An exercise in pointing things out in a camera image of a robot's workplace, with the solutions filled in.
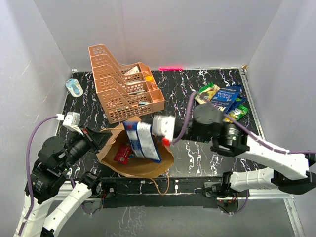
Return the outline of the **red snack packet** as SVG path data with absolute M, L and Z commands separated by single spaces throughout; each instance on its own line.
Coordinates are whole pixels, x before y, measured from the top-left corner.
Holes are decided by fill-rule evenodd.
M 127 164 L 128 158 L 131 155 L 131 152 L 132 152 L 132 149 L 129 145 L 120 146 L 114 157 L 114 161 L 120 164 Z

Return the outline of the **green cassava chips bag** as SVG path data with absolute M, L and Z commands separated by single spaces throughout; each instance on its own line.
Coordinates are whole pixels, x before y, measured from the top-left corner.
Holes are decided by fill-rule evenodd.
M 195 95 L 195 100 L 199 104 L 208 103 L 218 90 L 220 90 L 220 87 L 211 82 L 198 91 Z

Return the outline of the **dark blue chips bag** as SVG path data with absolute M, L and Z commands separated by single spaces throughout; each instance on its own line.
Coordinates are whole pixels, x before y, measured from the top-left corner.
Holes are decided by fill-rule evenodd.
M 233 111 L 234 109 L 236 109 L 239 105 L 241 105 L 245 101 L 246 101 L 245 97 L 238 96 L 229 107 L 226 107 L 224 109 L 224 113 L 229 113 L 230 111 Z
M 216 92 L 210 100 L 215 107 L 224 112 L 226 107 L 229 107 L 235 99 L 240 96 L 241 85 L 223 87 Z

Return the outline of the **brown paper bag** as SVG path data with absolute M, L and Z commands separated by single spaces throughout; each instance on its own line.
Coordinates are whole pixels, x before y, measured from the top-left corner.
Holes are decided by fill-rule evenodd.
M 106 131 L 111 133 L 111 138 L 106 142 L 104 148 L 97 154 L 100 163 L 127 178 L 150 179 L 160 195 L 167 194 L 170 186 L 169 176 L 167 176 L 167 188 L 165 192 L 162 192 L 159 189 L 159 186 L 154 179 L 167 173 L 168 169 L 173 165 L 174 157 L 170 149 L 162 144 L 158 145 L 158 151 L 162 154 L 162 162 L 160 163 L 155 163 L 147 158 L 129 158 L 127 159 L 126 164 L 121 164 L 119 161 L 115 161 L 115 155 L 119 151 L 119 148 L 127 143 L 127 135 L 123 128 L 123 124 L 121 123 L 115 128 L 101 130 L 102 133 L 105 133 Z

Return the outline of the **yellow green fruit snack bag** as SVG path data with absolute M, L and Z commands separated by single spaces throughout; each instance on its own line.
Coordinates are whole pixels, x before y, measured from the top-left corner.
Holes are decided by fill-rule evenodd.
M 231 117 L 233 120 L 238 121 L 243 118 L 248 112 L 249 109 L 243 104 L 232 104 L 225 114 Z

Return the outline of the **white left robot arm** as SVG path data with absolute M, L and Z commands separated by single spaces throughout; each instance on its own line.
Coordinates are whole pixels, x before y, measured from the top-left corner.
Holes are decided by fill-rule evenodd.
M 45 140 L 33 169 L 27 169 L 24 207 L 16 237 L 56 237 L 77 208 L 89 197 L 101 194 L 101 179 L 87 171 L 68 196 L 52 212 L 49 209 L 66 173 L 86 153 L 99 153 L 111 138 L 110 131 L 97 132 L 85 127 L 82 134 L 72 133 L 69 141 L 59 136 Z

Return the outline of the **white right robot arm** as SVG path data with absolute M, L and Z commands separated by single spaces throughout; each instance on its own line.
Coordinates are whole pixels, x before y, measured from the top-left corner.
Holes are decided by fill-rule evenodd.
M 224 172 L 220 182 L 204 186 L 211 196 L 226 198 L 249 189 L 302 195 L 316 187 L 316 175 L 309 171 L 316 161 L 315 152 L 293 152 L 269 143 L 210 103 L 188 109 L 184 119 L 175 118 L 172 132 L 175 141 L 211 143 L 214 153 L 264 166 L 254 171 Z

